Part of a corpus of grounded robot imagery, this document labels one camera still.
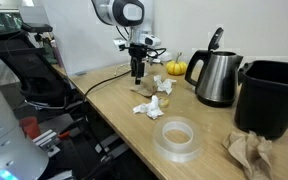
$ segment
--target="crumpled paper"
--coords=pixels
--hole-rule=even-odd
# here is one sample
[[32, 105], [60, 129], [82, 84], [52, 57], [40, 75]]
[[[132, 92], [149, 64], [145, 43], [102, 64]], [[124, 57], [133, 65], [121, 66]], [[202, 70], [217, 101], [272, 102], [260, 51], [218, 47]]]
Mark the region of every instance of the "crumpled paper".
[[259, 137], [254, 132], [248, 135], [231, 132], [222, 144], [243, 165], [248, 179], [272, 179], [272, 166], [269, 161], [272, 141]]
[[152, 119], [156, 119], [158, 116], [163, 115], [163, 112], [158, 107], [158, 98], [157, 96], [152, 96], [152, 102], [148, 104], [141, 104], [133, 108], [133, 112], [135, 113], [146, 113]]
[[144, 97], [149, 98], [149, 97], [152, 97], [156, 93], [157, 87], [154, 86], [153, 81], [151, 83], [142, 82], [140, 85], [132, 86], [130, 90]]
[[162, 76], [157, 75], [154, 76], [154, 82], [157, 85], [157, 91], [165, 91], [168, 95], [172, 92], [172, 83], [176, 82], [176, 80], [173, 79], [165, 79], [164, 82], [162, 82]]

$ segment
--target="electric kettle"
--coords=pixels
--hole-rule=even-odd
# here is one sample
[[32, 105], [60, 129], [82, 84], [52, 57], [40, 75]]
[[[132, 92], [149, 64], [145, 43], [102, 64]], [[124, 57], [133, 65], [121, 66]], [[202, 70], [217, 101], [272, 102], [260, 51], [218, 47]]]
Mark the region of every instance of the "electric kettle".
[[[224, 30], [218, 28], [211, 39], [208, 50], [198, 50], [190, 60], [185, 80], [195, 86], [200, 102], [212, 107], [228, 107], [235, 100], [237, 69], [243, 56], [228, 51], [213, 51], [219, 48]], [[192, 71], [198, 61], [203, 61], [198, 80], [192, 79]]]

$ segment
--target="black cable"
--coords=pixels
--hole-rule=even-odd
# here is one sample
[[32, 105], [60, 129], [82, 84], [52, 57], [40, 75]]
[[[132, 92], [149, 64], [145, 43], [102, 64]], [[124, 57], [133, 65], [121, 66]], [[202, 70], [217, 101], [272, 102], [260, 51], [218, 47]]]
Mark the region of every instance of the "black cable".
[[92, 129], [91, 129], [91, 125], [89, 124], [89, 121], [88, 121], [88, 119], [87, 119], [86, 110], [84, 110], [84, 102], [86, 101], [86, 97], [87, 97], [88, 93], [89, 93], [91, 90], [93, 90], [95, 87], [97, 87], [97, 86], [99, 86], [99, 85], [101, 85], [101, 84], [103, 84], [103, 83], [105, 83], [105, 82], [111, 81], [111, 80], [113, 80], [113, 79], [117, 79], [117, 78], [119, 78], [119, 77], [122, 77], [122, 76], [124, 76], [124, 75], [126, 75], [126, 74], [128, 74], [128, 73], [130, 73], [130, 72], [131, 72], [131, 71], [127, 71], [127, 72], [125, 72], [125, 73], [123, 73], [123, 74], [121, 74], [121, 75], [118, 75], [118, 76], [115, 76], [115, 77], [106, 79], [106, 80], [104, 80], [104, 81], [101, 81], [101, 82], [95, 84], [94, 86], [90, 87], [90, 88], [86, 91], [86, 93], [84, 94], [83, 99], [82, 99], [81, 109], [82, 109], [82, 113], [84, 114], [84, 118], [85, 118], [85, 120], [87, 121], [87, 124], [88, 124], [88, 126], [89, 126], [89, 129], [90, 129], [92, 135], [94, 136], [95, 140], [96, 140], [97, 143], [100, 145], [100, 147], [103, 149], [103, 151], [104, 151], [104, 153], [106, 154], [106, 156], [108, 156], [108, 154], [107, 154], [107, 152], [105, 151], [103, 145], [101, 144], [101, 141], [97, 138], [97, 136], [95, 135], [95, 133], [94, 133], [94, 132], [92, 131]]
[[118, 28], [118, 26], [115, 26], [115, 27], [116, 27], [118, 33], [120, 33], [120, 35], [123, 37], [123, 39], [124, 39], [125, 41], [127, 41], [127, 39], [126, 39], [125, 36], [121, 33], [121, 31], [120, 31], [120, 29]]
[[148, 57], [151, 57], [151, 58], [157, 58], [158, 56], [162, 55], [163, 53], [166, 52], [166, 48], [159, 48], [159, 49], [152, 49], [152, 48], [147, 48], [148, 51], [154, 51], [156, 53], [156, 55], [154, 56], [151, 56], [149, 54], [147, 54]]
[[126, 32], [127, 35], [130, 35], [130, 33], [128, 33], [126, 27], [124, 27], [124, 30], [125, 30], [125, 32]]
[[24, 33], [24, 31], [20, 31], [19, 33], [15, 34], [15, 35], [13, 35], [13, 36], [11, 36], [11, 37], [9, 37], [9, 38], [5, 41], [5, 43], [4, 43], [5, 48], [6, 48], [6, 51], [8, 52], [8, 55], [9, 55], [12, 59], [13, 59], [13, 56], [12, 56], [10, 50], [8, 49], [7, 44], [8, 44], [8, 42], [9, 42], [11, 39], [13, 39], [13, 38], [15, 38], [16, 36], [19, 36], [19, 35], [21, 35], [21, 34], [23, 34], [23, 33]]

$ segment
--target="wooden table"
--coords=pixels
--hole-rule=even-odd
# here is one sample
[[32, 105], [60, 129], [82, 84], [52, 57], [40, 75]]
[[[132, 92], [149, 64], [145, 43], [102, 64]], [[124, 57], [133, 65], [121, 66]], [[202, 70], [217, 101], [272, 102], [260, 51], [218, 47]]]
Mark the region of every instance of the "wooden table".
[[[69, 79], [81, 93], [85, 93], [94, 84], [113, 77], [115, 68], [109, 67], [82, 76]], [[133, 114], [133, 107], [149, 103], [144, 98], [129, 90], [134, 85], [134, 78], [126, 75], [100, 86], [87, 96], [90, 104], [103, 116], [119, 136], [142, 159], [142, 161], [160, 179], [245, 179], [242, 166], [222, 146], [222, 140], [231, 132], [241, 132], [233, 124], [235, 104], [232, 108], [212, 108], [201, 104], [184, 76], [167, 75], [165, 67], [154, 65], [148, 68], [149, 75], [142, 78], [142, 83], [149, 82], [154, 75], [163, 79], [177, 80], [173, 92], [157, 93], [158, 97], [168, 97], [170, 105], [163, 108], [164, 115], [156, 120], [146, 114]], [[175, 163], [163, 159], [154, 149], [152, 134], [154, 125], [165, 117], [183, 116], [193, 120], [203, 133], [203, 152], [187, 163]], [[274, 179], [288, 179], [288, 131], [273, 143], [272, 157]]]
[[66, 76], [64, 68], [61, 68], [58, 64], [52, 64], [53, 68], [63, 77]]

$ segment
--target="clear tape roll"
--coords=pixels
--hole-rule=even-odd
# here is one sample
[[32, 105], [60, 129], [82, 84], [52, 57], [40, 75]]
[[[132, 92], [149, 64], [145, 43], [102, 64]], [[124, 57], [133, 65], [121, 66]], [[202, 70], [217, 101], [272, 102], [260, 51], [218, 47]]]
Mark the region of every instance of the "clear tape roll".
[[[180, 130], [189, 136], [184, 143], [170, 141], [165, 134], [170, 130]], [[164, 158], [174, 162], [188, 162], [201, 152], [201, 131], [191, 120], [173, 116], [162, 119], [154, 127], [153, 144], [156, 151]]]

